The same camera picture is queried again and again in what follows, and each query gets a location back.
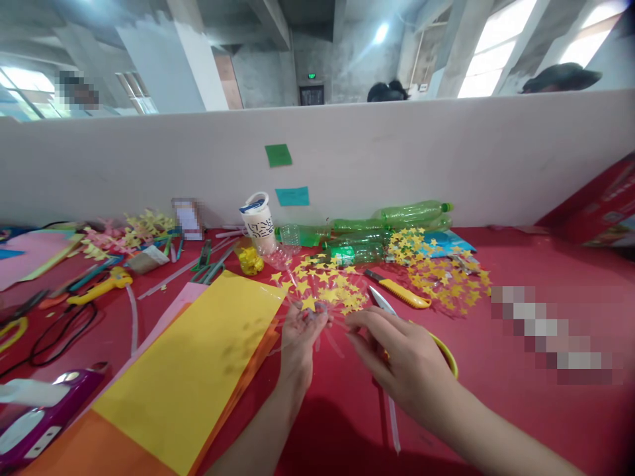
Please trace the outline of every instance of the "hat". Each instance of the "hat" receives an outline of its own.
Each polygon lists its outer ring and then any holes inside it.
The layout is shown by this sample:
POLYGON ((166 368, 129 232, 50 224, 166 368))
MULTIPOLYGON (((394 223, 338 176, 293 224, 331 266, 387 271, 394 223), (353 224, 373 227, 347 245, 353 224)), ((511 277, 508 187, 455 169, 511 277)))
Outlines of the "hat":
POLYGON ((599 71, 589 71, 577 63, 553 65, 527 81, 523 93, 537 93, 548 86, 557 86, 562 91, 581 91, 597 83, 601 77, 599 71))

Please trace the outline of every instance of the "left hand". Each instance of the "left hand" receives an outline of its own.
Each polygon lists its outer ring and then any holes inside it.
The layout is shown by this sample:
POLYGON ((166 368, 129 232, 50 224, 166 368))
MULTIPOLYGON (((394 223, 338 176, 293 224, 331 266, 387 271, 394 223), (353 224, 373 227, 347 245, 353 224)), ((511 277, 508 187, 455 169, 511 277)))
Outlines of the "left hand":
POLYGON ((324 327, 332 326, 333 317, 322 303, 316 303, 316 312, 302 311, 301 305, 291 305, 282 327, 278 385, 290 383, 304 396, 313 378, 313 344, 324 327))

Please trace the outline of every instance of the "ceiling light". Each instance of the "ceiling light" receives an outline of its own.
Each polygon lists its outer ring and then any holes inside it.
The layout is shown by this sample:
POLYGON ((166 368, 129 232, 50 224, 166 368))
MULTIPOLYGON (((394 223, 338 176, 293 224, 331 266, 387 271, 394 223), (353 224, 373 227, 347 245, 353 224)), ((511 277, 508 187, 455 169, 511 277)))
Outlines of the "ceiling light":
POLYGON ((382 43, 386 38, 386 33, 388 33, 388 23, 382 23, 382 26, 378 28, 377 33, 375 34, 374 43, 382 43))

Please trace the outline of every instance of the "green sticky note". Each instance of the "green sticky note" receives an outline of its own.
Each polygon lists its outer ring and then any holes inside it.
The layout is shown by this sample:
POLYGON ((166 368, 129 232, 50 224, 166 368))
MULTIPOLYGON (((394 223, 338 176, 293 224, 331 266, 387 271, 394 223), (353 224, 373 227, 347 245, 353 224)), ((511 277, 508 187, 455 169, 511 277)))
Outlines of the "green sticky note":
POLYGON ((269 158, 269 167, 281 167, 283 165, 293 164, 289 148, 286 144, 266 145, 267 157, 269 158))
POLYGON ((309 188, 276 188, 280 206, 309 206, 309 188))

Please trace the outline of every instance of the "clear plastic bottle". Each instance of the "clear plastic bottle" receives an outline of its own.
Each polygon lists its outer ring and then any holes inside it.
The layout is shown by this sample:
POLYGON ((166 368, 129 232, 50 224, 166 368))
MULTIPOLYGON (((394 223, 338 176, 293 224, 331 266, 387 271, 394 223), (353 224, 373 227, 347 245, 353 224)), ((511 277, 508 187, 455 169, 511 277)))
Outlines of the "clear plastic bottle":
POLYGON ((452 217, 446 214, 435 218, 432 221, 399 221, 393 224, 393 230, 398 231, 404 228, 423 228, 426 233, 433 231, 448 231, 453 226, 452 217))
POLYGON ((387 229, 347 233, 330 241, 325 241, 322 243, 322 248, 328 249, 350 245, 365 245, 367 243, 379 243, 382 246, 388 246, 392 233, 392 231, 387 229))
MULTIPOLYGON (((297 225, 300 229, 300 245, 305 247, 315 247, 320 242, 331 239, 331 228, 329 226, 305 226, 297 225)), ((276 239, 281 241, 280 227, 274 230, 276 239)))
POLYGON ((342 233, 354 233, 356 231, 370 231, 377 229, 388 229, 386 225, 380 219, 365 219, 365 220, 348 220, 338 218, 331 222, 333 233, 341 235, 342 233))
POLYGON ((384 223, 396 223, 401 221, 429 221, 439 217, 442 213, 454 209, 451 203, 441 203, 437 200, 426 200, 402 207, 388 207, 378 210, 374 218, 381 219, 384 223))
POLYGON ((326 255, 325 262, 334 262, 337 266, 375 263, 384 260, 384 247, 379 243, 335 247, 329 248, 326 255))

